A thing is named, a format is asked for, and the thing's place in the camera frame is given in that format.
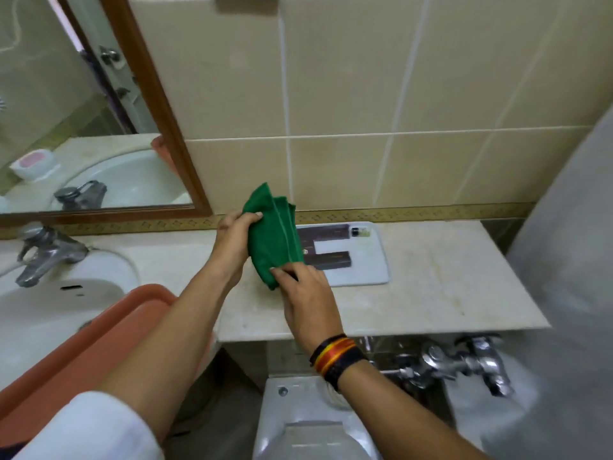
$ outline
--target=black wristband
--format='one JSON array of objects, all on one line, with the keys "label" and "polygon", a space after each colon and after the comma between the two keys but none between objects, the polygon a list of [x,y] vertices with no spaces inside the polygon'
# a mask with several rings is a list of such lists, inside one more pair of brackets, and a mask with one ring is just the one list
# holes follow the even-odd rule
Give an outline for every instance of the black wristband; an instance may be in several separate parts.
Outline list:
[{"label": "black wristband", "polygon": [[365,360],[366,357],[359,349],[359,347],[352,347],[345,353],[343,353],[338,360],[326,371],[324,379],[328,381],[334,390],[338,392],[338,379],[343,372],[349,368],[352,364]]},{"label": "black wristband", "polygon": [[310,359],[308,359],[311,362],[311,366],[315,364],[315,360],[317,360],[317,357],[319,356],[319,354],[324,351],[324,348],[328,347],[335,340],[342,339],[343,337],[347,337],[347,334],[342,333],[338,335],[333,335],[332,337],[329,337],[328,339],[324,340],[321,344],[319,344],[319,346],[315,349],[315,352],[313,352],[313,355],[311,355]]}]

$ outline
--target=countertop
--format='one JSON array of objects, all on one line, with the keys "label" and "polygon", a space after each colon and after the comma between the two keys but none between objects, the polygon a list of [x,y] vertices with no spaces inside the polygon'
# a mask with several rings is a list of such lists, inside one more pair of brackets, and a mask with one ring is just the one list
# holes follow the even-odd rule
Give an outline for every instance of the countertop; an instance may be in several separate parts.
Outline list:
[{"label": "countertop", "polygon": [[[71,137],[58,146],[53,155],[60,168],[36,182],[20,182],[4,195],[9,203],[7,213],[49,211],[53,193],[86,169],[132,151],[151,148],[151,140],[159,134],[104,135]],[[174,203],[191,203],[189,195]]]},{"label": "countertop", "polygon": [[[548,327],[546,318],[479,221],[377,224],[391,281],[335,287],[349,335],[433,334]],[[215,231],[80,237],[130,259],[140,283],[179,295],[208,259]],[[0,269],[18,241],[0,242]],[[216,325],[220,342],[291,339],[279,290],[271,292],[250,261]]]}]

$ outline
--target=sleeve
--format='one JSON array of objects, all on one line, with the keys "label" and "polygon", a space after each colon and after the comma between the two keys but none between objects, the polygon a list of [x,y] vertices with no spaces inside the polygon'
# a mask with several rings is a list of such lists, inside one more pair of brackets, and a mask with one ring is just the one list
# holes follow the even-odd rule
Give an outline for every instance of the sleeve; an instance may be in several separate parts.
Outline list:
[{"label": "sleeve", "polygon": [[61,409],[15,460],[163,460],[149,426],[112,395],[86,392]]}]

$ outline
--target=faucet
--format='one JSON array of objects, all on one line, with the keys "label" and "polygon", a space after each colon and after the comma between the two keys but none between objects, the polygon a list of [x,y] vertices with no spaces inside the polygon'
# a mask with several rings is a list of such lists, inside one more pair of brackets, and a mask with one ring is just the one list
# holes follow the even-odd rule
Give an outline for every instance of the faucet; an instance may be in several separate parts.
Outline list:
[{"label": "faucet", "polygon": [[107,187],[102,182],[87,181],[79,187],[64,187],[53,194],[62,204],[62,210],[96,210],[102,207],[102,199]]},{"label": "faucet", "polygon": [[395,374],[420,389],[426,389],[436,379],[455,381],[457,373],[479,375],[492,395],[510,397],[514,390],[502,359],[494,348],[494,342],[502,342],[499,335],[463,337],[456,340],[456,345],[465,345],[468,351],[460,350],[449,355],[437,342],[427,341],[419,357],[407,354],[396,357],[396,361],[405,367],[383,372]]},{"label": "faucet", "polygon": [[[81,242],[36,221],[23,226],[19,238],[23,240],[23,248],[17,261],[26,265],[15,280],[19,287],[35,286],[45,273],[60,262],[77,263],[89,252]],[[32,247],[37,247],[36,253],[30,260],[24,261],[23,257]]]}]

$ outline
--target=toilet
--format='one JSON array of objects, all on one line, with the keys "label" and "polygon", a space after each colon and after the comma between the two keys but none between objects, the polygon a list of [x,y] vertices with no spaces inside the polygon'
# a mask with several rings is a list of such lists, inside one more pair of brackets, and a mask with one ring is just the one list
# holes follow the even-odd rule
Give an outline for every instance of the toilet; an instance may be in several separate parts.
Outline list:
[{"label": "toilet", "polygon": [[319,376],[269,378],[253,460],[379,460],[366,428]]}]

